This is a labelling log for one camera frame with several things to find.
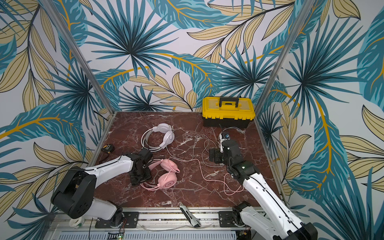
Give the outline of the pink headphones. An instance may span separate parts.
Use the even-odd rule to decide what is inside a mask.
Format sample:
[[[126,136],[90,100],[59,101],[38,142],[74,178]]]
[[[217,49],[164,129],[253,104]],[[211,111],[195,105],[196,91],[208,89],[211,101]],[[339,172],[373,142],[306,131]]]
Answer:
[[[148,191],[164,190],[173,187],[177,183],[177,174],[180,173],[180,170],[176,163],[169,159],[155,159],[155,161],[149,165],[149,170],[151,171],[157,166],[161,166],[167,173],[159,177],[156,185],[142,183],[140,184],[142,188]]]

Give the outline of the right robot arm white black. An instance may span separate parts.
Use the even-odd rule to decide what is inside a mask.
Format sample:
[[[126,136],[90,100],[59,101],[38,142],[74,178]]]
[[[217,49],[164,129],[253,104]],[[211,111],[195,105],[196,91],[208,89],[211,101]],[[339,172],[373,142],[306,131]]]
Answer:
[[[254,229],[266,240],[316,240],[318,231],[312,223],[305,224],[275,194],[259,169],[246,161],[236,141],[220,140],[218,149],[210,150],[210,160],[224,164],[231,177],[237,180],[263,208],[265,215],[244,201],[233,207],[234,224]]]

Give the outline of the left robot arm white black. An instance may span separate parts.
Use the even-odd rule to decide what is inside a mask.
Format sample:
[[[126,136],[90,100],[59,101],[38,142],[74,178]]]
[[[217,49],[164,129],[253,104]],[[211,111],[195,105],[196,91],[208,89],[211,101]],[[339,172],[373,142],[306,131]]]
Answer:
[[[152,157],[150,150],[142,148],[139,153],[127,153],[93,167],[73,167],[54,191],[51,203],[72,219],[90,216],[119,222],[122,211],[113,203],[95,198],[95,189],[122,174],[130,175],[132,186],[146,182],[151,178],[146,165]]]

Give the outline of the black yellow tape measure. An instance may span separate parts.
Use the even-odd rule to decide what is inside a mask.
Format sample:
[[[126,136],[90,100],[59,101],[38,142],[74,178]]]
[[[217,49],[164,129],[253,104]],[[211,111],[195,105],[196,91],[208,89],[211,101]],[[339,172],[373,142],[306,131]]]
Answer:
[[[115,150],[115,147],[112,144],[107,144],[101,148],[101,151],[107,154],[111,154],[114,150]]]

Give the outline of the yellow black toolbox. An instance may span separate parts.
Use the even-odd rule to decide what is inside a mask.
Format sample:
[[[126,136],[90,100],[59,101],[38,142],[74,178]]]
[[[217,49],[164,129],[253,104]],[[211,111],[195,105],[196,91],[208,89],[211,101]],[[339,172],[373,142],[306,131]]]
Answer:
[[[205,127],[237,127],[245,129],[256,117],[251,99],[235,97],[206,97],[202,118]]]

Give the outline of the grey utility knife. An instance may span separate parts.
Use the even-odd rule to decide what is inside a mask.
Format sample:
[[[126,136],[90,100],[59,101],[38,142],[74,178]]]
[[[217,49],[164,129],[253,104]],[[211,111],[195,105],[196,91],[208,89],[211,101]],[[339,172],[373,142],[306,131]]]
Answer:
[[[188,208],[183,203],[180,202],[179,208],[194,228],[200,228],[202,226],[201,222],[188,210]]]

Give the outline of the white tape roll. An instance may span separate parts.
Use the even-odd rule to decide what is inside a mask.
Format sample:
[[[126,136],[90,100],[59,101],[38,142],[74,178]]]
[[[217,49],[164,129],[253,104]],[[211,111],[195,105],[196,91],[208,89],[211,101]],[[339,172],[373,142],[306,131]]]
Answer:
[[[73,229],[78,229],[83,226],[85,219],[83,217],[79,217],[77,219],[70,219],[69,226]]]

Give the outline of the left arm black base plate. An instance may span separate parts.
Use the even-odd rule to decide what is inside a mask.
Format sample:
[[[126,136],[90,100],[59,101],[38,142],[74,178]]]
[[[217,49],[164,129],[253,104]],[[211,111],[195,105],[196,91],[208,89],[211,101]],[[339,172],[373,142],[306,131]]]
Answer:
[[[96,229],[134,229],[137,227],[139,212],[119,212],[110,220],[97,219]]]

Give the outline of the aluminium front rail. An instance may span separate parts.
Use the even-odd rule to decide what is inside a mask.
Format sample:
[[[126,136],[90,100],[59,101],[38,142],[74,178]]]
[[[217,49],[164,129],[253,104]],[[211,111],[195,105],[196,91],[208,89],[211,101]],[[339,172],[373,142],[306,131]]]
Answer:
[[[110,228],[107,223],[83,217],[72,226],[70,218],[58,216],[53,221],[46,240],[262,240],[253,226],[236,225],[230,207],[189,207],[201,222],[194,228],[180,208],[125,208],[128,219],[122,228]]]

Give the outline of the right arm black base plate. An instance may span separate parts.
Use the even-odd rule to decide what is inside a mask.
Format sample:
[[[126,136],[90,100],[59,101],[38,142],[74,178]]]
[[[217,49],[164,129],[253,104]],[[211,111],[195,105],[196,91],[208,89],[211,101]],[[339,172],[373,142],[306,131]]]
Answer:
[[[218,215],[221,228],[242,228],[247,226],[243,223],[240,216],[233,211],[219,211]]]

